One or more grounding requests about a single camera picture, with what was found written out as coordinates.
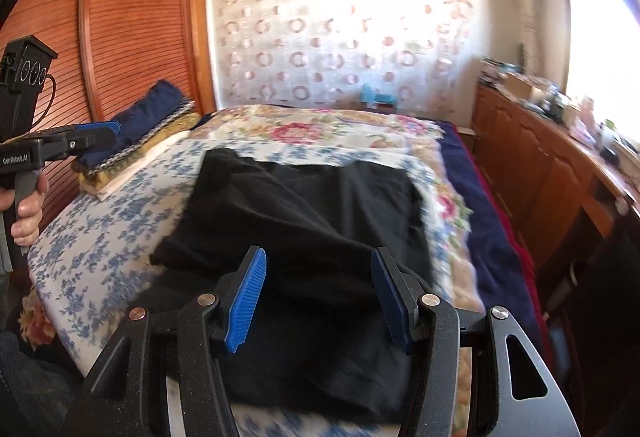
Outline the person's left hand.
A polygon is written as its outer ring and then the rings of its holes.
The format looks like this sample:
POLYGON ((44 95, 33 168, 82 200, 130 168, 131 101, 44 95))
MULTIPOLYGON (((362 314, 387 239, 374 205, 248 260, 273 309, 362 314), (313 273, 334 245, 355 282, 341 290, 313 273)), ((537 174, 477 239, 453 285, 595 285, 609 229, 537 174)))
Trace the person's left hand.
POLYGON ((42 207, 48 189, 47 176, 41 173, 35 190, 18 205, 17 220, 11 227, 11 235, 17 246, 30 246, 37 239, 43 217, 42 207))

